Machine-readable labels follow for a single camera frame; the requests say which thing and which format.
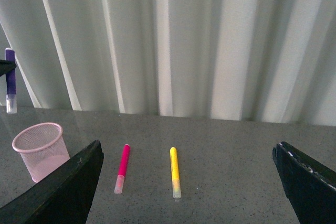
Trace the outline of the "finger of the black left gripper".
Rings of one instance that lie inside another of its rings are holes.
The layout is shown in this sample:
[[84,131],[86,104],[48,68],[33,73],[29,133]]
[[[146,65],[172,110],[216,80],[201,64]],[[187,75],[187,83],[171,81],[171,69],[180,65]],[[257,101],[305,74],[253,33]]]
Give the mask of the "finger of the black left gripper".
[[0,60],[0,76],[9,73],[16,68],[14,61]]

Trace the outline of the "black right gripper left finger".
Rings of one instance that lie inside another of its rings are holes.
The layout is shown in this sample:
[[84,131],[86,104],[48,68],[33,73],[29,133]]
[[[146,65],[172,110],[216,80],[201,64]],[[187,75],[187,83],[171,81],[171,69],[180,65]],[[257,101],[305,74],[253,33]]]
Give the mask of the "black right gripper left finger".
[[1,208],[1,223],[86,223],[101,174],[99,140]]

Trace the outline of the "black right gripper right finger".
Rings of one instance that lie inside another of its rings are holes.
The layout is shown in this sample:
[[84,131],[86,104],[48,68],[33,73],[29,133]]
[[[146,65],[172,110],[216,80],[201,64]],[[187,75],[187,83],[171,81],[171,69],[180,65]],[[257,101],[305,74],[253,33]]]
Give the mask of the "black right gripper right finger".
[[272,150],[286,197],[300,223],[335,223],[335,171],[287,142]]

